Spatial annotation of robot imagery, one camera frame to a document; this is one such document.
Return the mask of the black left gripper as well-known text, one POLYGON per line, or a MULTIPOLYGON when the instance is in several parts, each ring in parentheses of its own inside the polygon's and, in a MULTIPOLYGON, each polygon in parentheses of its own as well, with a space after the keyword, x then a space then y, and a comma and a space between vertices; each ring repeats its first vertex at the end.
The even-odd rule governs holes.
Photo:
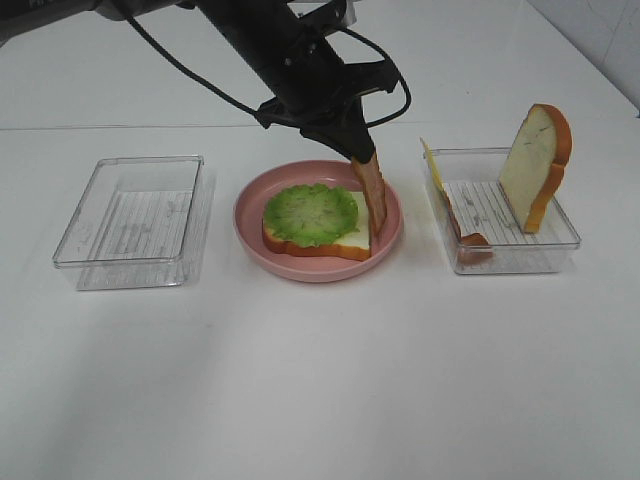
POLYGON ((400 71, 377 44, 351 29, 343 34, 376 51, 372 62, 345 63, 327 40, 305 31, 280 58, 270 61, 258 76, 274 94, 260 105, 256 119, 299 128, 300 134, 322 143, 348 160, 368 163, 375 145, 364 120, 361 97, 391 93, 400 71))

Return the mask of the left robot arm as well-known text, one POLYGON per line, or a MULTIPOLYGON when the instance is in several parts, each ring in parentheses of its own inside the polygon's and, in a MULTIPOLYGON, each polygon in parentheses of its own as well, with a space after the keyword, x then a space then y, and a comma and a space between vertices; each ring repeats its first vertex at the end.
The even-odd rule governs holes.
POLYGON ((286 1, 180 1, 178 7, 198 9, 222 34, 273 93, 273 99, 252 109, 195 74, 138 22, 137 17, 168 7, 166 1, 4 1, 1 38, 7 41, 85 11, 125 21, 158 53, 223 100, 254 117, 263 127, 279 124, 299 130, 349 160, 368 163, 376 148, 370 136, 374 122, 363 116, 361 98, 392 92, 404 80, 384 55, 376 62, 347 64, 327 41, 347 27, 346 1, 329 1, 302 16, 286 1))

